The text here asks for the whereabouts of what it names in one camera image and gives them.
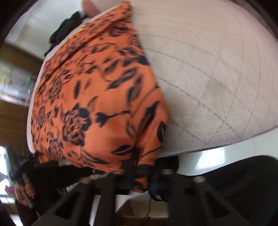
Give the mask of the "person's left hand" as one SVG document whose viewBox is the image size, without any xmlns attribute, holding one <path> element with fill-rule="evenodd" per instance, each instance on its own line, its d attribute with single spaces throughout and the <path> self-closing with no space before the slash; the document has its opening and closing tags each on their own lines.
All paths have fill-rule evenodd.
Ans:
<svg viewBox="0 0 278 226">
<path fill-rule="evenodd" d="M 25 192 L 26 195 L 31 198 L 34 198 L 36 195 L 34 186 L 30 182 L 29 178 L 26 179 L 25 185 L 16 184 L 14 187 L 14 191 L 18 202 L 27 207 L 29 206 L 29 204 L 27 202 L 27 198 L 23 196 L 23 192 Z"/>
</svg>

